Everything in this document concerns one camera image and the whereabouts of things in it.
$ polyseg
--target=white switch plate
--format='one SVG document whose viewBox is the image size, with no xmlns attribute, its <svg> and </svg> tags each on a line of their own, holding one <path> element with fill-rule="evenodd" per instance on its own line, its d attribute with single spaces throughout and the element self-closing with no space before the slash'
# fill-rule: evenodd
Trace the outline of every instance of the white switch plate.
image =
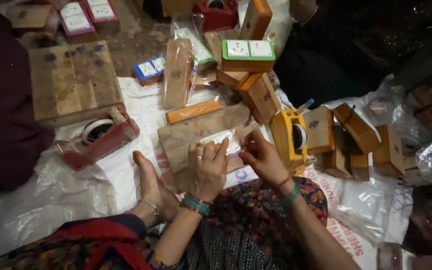
<svg viewBox="0 0 432 270">
<path fill-rule="evenodd" d="M 273 56 L 269 41 L 250 40 L 249 47 L 251 48 L 251 56 L 253 57 L 269 57 Z"/>
<path fill-rule="evenodd" d="M 79 3 L 68 3 L 61 9 L 60 12 L 63 17 L 85 15 Z"/>
<path fill-rule="evenodd" d="M 141 73 L 144 77 L 154 75 L 157 73 L 154 67 L 149 62 L 144 62 L 142 64 L 139 64 L 138 67 L 141 70 Z"/>
<path fill-rule="evenodd" d="M 93 6 L 91 7 L 91 11 L 93 12 L 94 18 L 96 20 L 114 17 L 114 12 L 109 4 Z"/>
<path fill-rule="evenodd" d="M 249 56 L 248 42 L 246 40 L 228 40 L 228 56 Z"/>
<path fill-rule="evenodd" d="M 69 31 L 91 27 L 85 15 L 69 16 L 64 18 L 64 22 Z"/>
<path fill-rule="evenodd" d="M 151 60 L 153 65 L 156 67 L 156 70 L 158 72 L 161 72 L 164 70 L 164 65 L 166 64 L 166 59 L 164 57 L 156 58 Z"/>
<path fill-rule="evenodd" d="M 88 4 L 90 7 L 99 6 L 99 5 L 109 5 L 108 0 L 88 0 Z"/>
</svg>

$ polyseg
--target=foot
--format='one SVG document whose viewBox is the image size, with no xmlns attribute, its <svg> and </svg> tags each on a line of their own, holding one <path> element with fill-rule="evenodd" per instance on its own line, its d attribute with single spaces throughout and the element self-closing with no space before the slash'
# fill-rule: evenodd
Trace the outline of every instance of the foot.
<svg viewBox="0 0 432 270">
<path fill-rule="evenodd" d="M 180 201 L 160 183 L 153 163 L 149 159 L 144 157 L 140 151 L 134 151 L 132 158 L 139 168 L 141 198 L 152 202 L 159 208 L 163 221 L 171 221 L 178 213 Z"/>
</svg>

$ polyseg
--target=dark clothing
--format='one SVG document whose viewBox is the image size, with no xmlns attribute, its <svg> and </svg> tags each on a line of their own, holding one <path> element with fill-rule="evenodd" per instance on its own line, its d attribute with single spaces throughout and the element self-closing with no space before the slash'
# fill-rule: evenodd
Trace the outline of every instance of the dark clothing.
<svg viewBox="0 0 432 270">
<path fill-rule="evenodd" d="M 0 14 L 0 191 L 25 183 L 53 138 L 34 121 L 28 52 Z"/>
<path fill-rule="evenodd" d="M 301 196 L 326 226 L 325 194 L 311 180 L 297 180 Z M 297 232 L 286 227 L 283 209 L 273 207 L 275 197 L 259 179 L 226 189 L 172 267 L 162 264 L 146 241 L 141 219 L 122 214 L 68 222 L 52 235 L 0 256 L 0 269 L 310 269 L 291 236 Z"/>
<path fill-rule="evenodd" d="M 323 6 L 304 25 L 295 24 L 274 65 L 281 89 L 295 107 L 360 97 L 378 88 L 386 72 L 338 28 Z"/>
</svg>

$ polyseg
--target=patterned fabric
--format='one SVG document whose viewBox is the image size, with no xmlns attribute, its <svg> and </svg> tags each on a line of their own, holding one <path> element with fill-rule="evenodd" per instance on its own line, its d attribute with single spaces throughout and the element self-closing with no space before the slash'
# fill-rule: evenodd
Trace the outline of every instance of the patterned fabric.
<svg viewBox="0 0 432 270">
<path fill-rule="evenodd" d="M 327 201 L 298 177 L 301 195 L 323 225 Z M 275 195 L 259 180 L 229 188 L 201 221 L 181 261 L 166 267 L 132 214 L 68 222 L 52 235 L 0 256 L 0 269 L 309 269 Z"/>
<path fill-rule="evenodd" d="M 327 200 L 303 177 L 301 195 L 326 227 Z M 309 269 L 276 195 L 259 179 L 225 190 L 192 237 L 183 260 L 170 269 Z"/>
</svg>

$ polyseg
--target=green bangle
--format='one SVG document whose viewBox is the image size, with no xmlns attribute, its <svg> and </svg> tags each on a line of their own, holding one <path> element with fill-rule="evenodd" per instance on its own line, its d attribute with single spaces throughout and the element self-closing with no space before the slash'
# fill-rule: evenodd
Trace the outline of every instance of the green bangle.
<svg viewBox="0 0 432 270">
<path fill-rule="evenodd" d="M 196 209 L 197 211 L 199 211 L 203 216 L 208 216 L 209 215 L 209 207 L 198 201 L 195 200 L 192 196 L 186 194 L 184 199 L 181 201 L 181 203 L 183 203 L 184 205 L 187 205 L 189 207 L 192 207 L 194 209 Z"/>
<path fill-rule="evenodd" d="M 295 187 L 293 189 L 293 191 L 291 191 L 291 193 L 287 194 L 286 196 L 284 196 L 284 198 L 282 198 L 281 200 L 279 200 L 278 202 L 276 202 L 276 206 L 277 207 L 286 207 L 288 205 L 291 205 L 291 203 L 297 198 L 297 196 L 301 193 L 301 185 L 300 182 L 298 182 L 296 180 L 296 177 L 293 177 L 293 181 Z"/>
</svg>

